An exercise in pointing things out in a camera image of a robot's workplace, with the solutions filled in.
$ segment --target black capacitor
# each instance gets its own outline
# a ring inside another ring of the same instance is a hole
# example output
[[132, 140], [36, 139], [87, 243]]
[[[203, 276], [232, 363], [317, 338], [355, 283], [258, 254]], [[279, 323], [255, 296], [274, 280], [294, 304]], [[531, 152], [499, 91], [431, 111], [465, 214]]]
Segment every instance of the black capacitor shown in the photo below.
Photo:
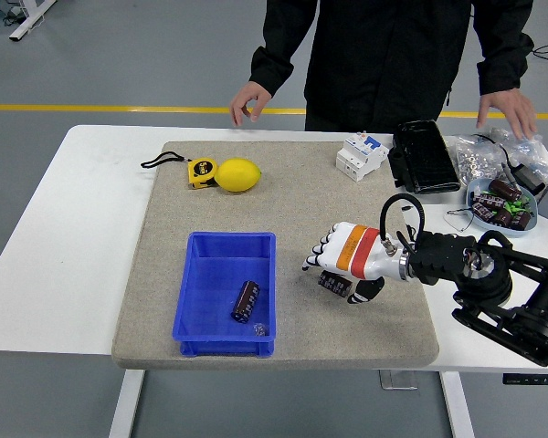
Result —
[[503, 208], [505, 203], [507, 202], [505, 199], [494, 196], [493, 194], [485, 194], [482, 193], [479, 196], [475, 196], [473, 199], [476, 203], [482, 203], [487, 208], [490, 208], [491, 210], [499, 210], [500, 208]]
[[506, 184], [502, 180], [493, 180], [490, 182], [490, 192], [494, 192], [498, 196], [501, 196], [503, 199], [507, 199], [508, 201], [517, 201], [520, 199], [520, 196], [522, 194], [515, 190], [510, 185]]
[[239, 291], [234, 309], [231, 312], [231, 318], [237, 322], [246, 324], [258, 299], [259, 286], [253, 281], [246, 281]]
[[502, 226], [503, 228], [509, 228], [511, 224], [511, 213], [502, 208], [493, 216], [491, 223], [494, 225]]
[[352, 282], [347, 278], [329, 271], [322, 271], [319, 284], [343, 298], [347, 297], [352, 286]]
[[495, 214], [482, 203], [474, 203], [471, 208], [473, 209], [473, 214], [483, 222], [489, 222], [493, 219], [493, 216], [495, 216]]
[[510, 228], [512, 230], [523, 231], [532, 219], [532, 215], [528, 212], [518, 212], [511, 219]]

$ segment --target clear plastic bag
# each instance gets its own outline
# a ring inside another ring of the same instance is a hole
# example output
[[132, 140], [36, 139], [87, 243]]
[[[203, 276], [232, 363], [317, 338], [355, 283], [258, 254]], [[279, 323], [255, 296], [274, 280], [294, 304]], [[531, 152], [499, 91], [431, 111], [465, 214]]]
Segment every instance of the clear plastic bag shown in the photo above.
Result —
[[501, 163], [505, 155], [501, 148], [478, 135], [457, 136], [458, 178], [465, 184], [478, 178], [505, 178]]
[[548, 185], [548, 151], [542, 135], [518, 141], [511, 132], [487, 127], [479, 134], [456, 136], [451, 149], [458, 177], [466, 185], [477, 178], [507, 181], [501, 164], [508, 161], [512, 167], [523, 164]]

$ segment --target white robotic hand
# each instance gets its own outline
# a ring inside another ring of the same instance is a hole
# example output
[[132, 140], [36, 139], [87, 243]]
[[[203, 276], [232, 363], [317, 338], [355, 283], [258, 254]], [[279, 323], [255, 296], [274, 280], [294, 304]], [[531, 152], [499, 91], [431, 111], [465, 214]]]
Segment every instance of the white robotic hand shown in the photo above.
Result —
[[[389, 242], [390, 236], [386, 237], [386, 241], [382, 242], [380, 230], [364, 225], [348, 222], [335, 224], [321, 243], [312, 248], [312, 255], [305, 259], [302, 270], [320, 266], [339, 276], [365, 280], [349, 297], [349, 302], [368, 301], [384, 285], [384, 276], [406, 280], [404, 247], [399, 242], [392, 244]], [[364, 291], [369, 287], [374, 292]]]

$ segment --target person's hand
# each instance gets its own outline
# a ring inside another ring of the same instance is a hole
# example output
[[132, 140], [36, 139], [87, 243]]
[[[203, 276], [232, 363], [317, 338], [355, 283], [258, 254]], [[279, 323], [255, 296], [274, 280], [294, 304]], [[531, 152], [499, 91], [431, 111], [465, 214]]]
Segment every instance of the person's hand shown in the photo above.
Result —
[[[256, 82], [249, 81], [242, 87], [229, 104], [231, 122], [234, 126], [241, 126], [243, 121], [242, 115], [244, 114], [246, 117], [249, 117], [250, 120], [257, 121], [262, 110], [271, 99], [272, 95], [268, 93], [264, 87]], [[251, 100], [255, 100], [256, 105], [254, 105], [254, 109], [250, 114], [247, 104]]]
[[528, 98], [521, 94], [519, 89], [508, 89], [481, 96], [477, 129], [485, 125], [490, 108], [496, 108], [505, 114], [511, 130], [513, 130], [513, 135], [518, 140], [524, 136], [531, 140], [533, 134], [538, 130], [533, 105]]

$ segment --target blue basket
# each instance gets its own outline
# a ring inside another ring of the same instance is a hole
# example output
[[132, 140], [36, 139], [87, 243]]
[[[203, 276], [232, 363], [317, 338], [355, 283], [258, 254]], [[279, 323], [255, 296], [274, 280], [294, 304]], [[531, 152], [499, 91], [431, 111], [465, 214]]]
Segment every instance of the blue basket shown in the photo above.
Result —
[[[181, 353], [271, 356], [275, 268], [273, 233], [191, 233], [173, 325]], [[259, 295], [248, 323], [242, 324], [231, 312], [248, 280], [259, 285]]]

